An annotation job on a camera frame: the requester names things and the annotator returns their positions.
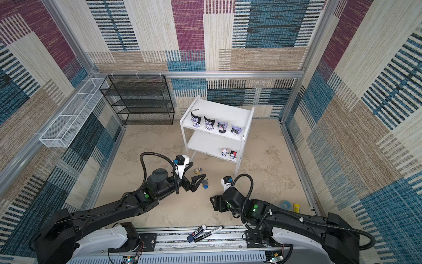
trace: white wire basket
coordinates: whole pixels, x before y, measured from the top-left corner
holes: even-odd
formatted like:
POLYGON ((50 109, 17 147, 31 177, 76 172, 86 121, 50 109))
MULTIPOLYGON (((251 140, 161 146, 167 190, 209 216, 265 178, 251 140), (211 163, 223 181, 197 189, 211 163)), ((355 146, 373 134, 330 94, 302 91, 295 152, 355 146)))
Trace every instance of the white wire basket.
POLYGON ((85 83, 65 109, 47 128, 40 141, 46 147, 69 147, 91 112, 94 110, 102 94, 99 90, 104 83, 101 78, 92 78, 85 83))

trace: beige floor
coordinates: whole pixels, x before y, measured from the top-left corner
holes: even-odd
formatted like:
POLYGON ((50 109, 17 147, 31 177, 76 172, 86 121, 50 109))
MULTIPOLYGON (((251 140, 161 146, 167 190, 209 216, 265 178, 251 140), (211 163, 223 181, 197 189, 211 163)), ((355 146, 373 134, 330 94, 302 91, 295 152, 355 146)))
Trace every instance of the beige floor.
MULTIPOLYGON (((192 130, 185 131, 187 138, 192 135, 192 130)), ((174 159, 176 155, 185 154, 179 123, 175 121, 171 126, 127 126, 96 206, 116 201, 124 192, 133 191, 139 187, 143 179, 139 155, 145 151, 158 152, 170 159, 174 159)), ((144 160, 148 175, 157 168, 170 171, 170 165, 163 159, 146 156, 144 160)), ((188 179, 194 176, 193 171, 198 166, 202 167, 202 173, 207 174, 208 189, 201 186, 192 193, 185 192, 181 188, 179 195, 173 193, 160 201, 160 204, 148 213, 131 218, 130 221, 135 227, 241 224, 240 219, 234 219, 230 212, 215 212, 209 201, 211 196, 222 194, 220 180, 224 176, 233 175, 235 164, 197 153, 193 168, 185 176, 188 179)), ((254 179, 251 198, 268 201, 275 205, 279 205, 281 200, 286 199, 292 204, 299 203, 301 213, 314 215, 306 200, 277 120, 255 119, 252 121, 239 173, 248 173, 254 179)), ((246 177, 239 179, 236 188, 246 195, 249 180, 246 177)))

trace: black marker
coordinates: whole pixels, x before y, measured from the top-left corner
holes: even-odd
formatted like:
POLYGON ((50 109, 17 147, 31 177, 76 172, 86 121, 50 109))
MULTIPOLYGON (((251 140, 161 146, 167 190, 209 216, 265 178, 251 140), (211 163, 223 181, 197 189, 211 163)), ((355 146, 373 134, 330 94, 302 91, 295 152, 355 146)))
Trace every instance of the black marker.
POLYGON ((217 232, 221 231, 222 229, 223 229, 223 226, 219 226, 219 227, 217 227, 217 228, 215 228, 215 229, 211 230, 211 232, 207 232, 207 233, 203 234, 202 236, 195 238, 194 242, 201 241, 201 240, 203 240, 204 238, 209 237, 209 236, 211 236, 212 234, 214 234, 214 233, 217 233, 217 232))

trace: shelf leg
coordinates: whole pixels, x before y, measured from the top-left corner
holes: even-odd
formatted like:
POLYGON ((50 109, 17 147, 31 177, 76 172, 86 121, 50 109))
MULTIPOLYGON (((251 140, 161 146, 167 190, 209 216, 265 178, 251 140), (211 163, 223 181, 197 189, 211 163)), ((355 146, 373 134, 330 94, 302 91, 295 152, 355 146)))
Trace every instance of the shelf leg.
POLYGON ((193 152, 192 157, 190 157, 190 159, 189 159, 190 162, 193 161, 193 158, 195 157, 195 154, 196 154, 196 150, 193 152))
POLYGON ((184 134, 184 128, 183 128, 183 123, 182 123, 182 120, 180 120, 180 129, 182 130, 182 136, 183 136, 183 142, 184 142, 184 144, 185 144, 186 156, 188 156, 188 157, 189 157, 189 152, 188 152, 188 150, 187 150, 186 136, 185 136, 185 134, 184 134))

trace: figurine on floor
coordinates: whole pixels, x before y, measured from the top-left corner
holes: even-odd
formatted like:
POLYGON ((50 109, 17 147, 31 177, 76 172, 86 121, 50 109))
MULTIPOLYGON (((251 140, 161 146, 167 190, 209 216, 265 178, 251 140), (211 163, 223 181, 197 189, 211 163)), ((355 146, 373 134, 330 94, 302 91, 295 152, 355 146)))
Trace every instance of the figurine on floor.
POLYGON ((233 124, 232 124, 232 133, 233 133, 233 135, 238 136, 240 133, 242 133, 242 129, 240 127, 237 127, 237 126, 233 126, 233 124))
POLYGON ((198 128, 201 124, 201 118, 202 117, 197 117, 196 115, 194 115, 193 113, 190 113, 192 115, 192 122, 193 122, 193 126, 198 128))
POLYGON ((224 122, 217 120, 218 132, 221 133, 221 134, 224 134, 226 132, 226 129, 227 129, 227 124, 228 123, 224 123, 224 122))
POLYGON ((232 160, 235 160, 236 155, 237 155, 237 151, 232 150, 232 151, 230 152, 230 158, 231 158, 232 160))
POLYGON ((215 119, 211 120, 211 119, 206 118, 205 116, 204 116, 204 118, 205 118, 205 128, 208 129, 208 130, 213 130, 215 119))
POLYGON ((222 149, 221 150, 221 156, 223 156, 223 157, 227 156, 228 153, 229 153, 228 149, 222 149))

